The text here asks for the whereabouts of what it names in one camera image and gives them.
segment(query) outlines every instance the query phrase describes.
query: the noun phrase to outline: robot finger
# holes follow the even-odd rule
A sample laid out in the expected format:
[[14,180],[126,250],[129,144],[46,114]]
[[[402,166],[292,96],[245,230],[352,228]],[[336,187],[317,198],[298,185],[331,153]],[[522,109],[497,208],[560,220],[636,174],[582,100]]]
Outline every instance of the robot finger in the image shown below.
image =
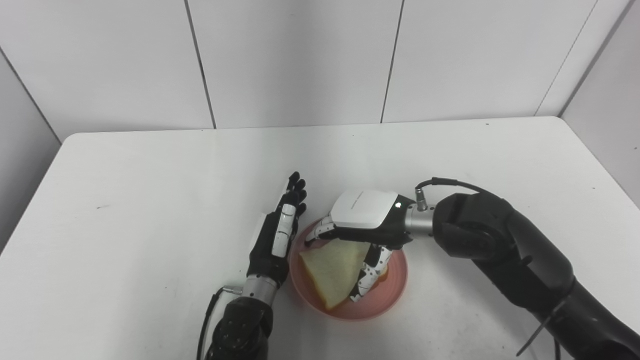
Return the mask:
[[291,174],[291,176],[289,176],[289,183],[287,183],[287,191],[293,190],[299,180],[300,180],[299,172],[296,171],[293,174]]
[[293,191],[295,192],[300,192],[302,191],[302,189],[305,188],[305,185],[307,184],[307,182],[304,179],[300,179],[294,186],[293,186]]
[[307,205],[303,202],[302,204],[298,205],[298,208],[296,209],[296,217],[300,217],[302,214],[305,213],[305,211],[307,210]]
[[300,194],[300,202],[303,202],[307,198],[307,191],[300,190],[299,194]]
[[392,251],[384,246],[371,244],[362,263],[362,268],[358,275],[358,282],[356,282],[353,289],[351,289],[351,293],[349,293],[351,301],[356,302],[362,299],[362,297],[371,290],[380,278],[385,267],[387,267],[391,253]]
[[335,224],[331,219],[331,215],[324,217],[319,223],[314,226],[314,228],[309,232],[307,237],[305,238],[305,245],[310,246],[311,243],[315,239],[333,239],[333,230],[335,229]]

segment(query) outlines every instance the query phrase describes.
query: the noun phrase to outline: white table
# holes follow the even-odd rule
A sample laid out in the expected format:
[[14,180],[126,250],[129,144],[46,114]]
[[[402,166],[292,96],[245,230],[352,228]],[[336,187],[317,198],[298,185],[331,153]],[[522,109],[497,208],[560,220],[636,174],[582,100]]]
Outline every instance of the white table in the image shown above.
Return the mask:
[[[243,283],[255,223],[293,170],[308,183],[302,227],[350,187],[485,187],[640,331],[640,211],[560,119],[93,133],[67,139],[0,256],[0,357],[193,359],[211,293]],[[287,283],[271,359],[515,358],[531,315],[434,243],[405,253],[404,295],[368,322],[324,317]],[[544,332],[523,358],[551,354]]]

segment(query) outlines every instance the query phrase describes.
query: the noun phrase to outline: white robotic hand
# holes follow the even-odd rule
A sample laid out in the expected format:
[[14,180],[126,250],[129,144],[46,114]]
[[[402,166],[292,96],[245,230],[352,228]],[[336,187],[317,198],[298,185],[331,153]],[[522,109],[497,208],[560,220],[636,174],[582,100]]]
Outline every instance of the white robotic hand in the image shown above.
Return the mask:
[[311,230],[305,244],[315,239],[336,239],[371,243],[362,263],[358,282],[349,297],[360,300],[376,283],[393,250],[401,249],[416,235],[431,233],[432,211],[417,211],[414,200],[395,192],[347,190],[329,215]]

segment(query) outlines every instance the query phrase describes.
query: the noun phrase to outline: black cable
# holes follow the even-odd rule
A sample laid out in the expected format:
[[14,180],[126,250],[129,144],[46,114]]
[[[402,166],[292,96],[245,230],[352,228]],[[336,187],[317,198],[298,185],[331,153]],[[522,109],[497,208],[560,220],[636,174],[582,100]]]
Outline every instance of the black cable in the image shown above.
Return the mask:
[[202,347],[204,346],[204,337],[207,335],[207,326],[209,325],[209,319],[211,318],[211,314],[213,313],[214,307],[216,307],[216,303],[220,298],[220,294],[222,294],[222,288],[220,288],[209,301],[209,306],[207,306],[207,311],[204,314],[204,322],[202,322],[202,330],[200,330],[200,339],[198,340],[198,353],[196,355],[196,360],[202,360]]
[[463,181],[458,181],[455,179],[446,179],[443,177],[432,177],[430,180],[425,180],[421,183],[419,183],[415,188],[416,190],[421,189],[427,185],[449,185],[449,186],[460,186],[463,188],[467,188],[470,190],[473,190],[475,192],[479,192],[479,193],[489,193],[490,192],[486,191],[485,189],[481,188],[480,186],[476,186],[473,184],[469,184],[469,183],[465,183]]
[[554,339],[554,352],[556,353],[556,360],[560,360],[560,343]]

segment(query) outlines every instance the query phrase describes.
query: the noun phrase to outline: silver cylinder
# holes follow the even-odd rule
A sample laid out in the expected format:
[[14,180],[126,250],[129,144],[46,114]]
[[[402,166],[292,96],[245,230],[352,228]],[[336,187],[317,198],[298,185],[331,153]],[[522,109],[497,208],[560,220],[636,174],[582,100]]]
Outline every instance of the silver cylinder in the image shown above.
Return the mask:
[[242,296],[258,299],[271,306],[277,291],[278,285],[271,278],[263,275],[249,275],[244,282]]
[[420,211],[416,204],[409,205],[404,218],[404,230],[413,239],[428,239],[433,237],[433,209]]

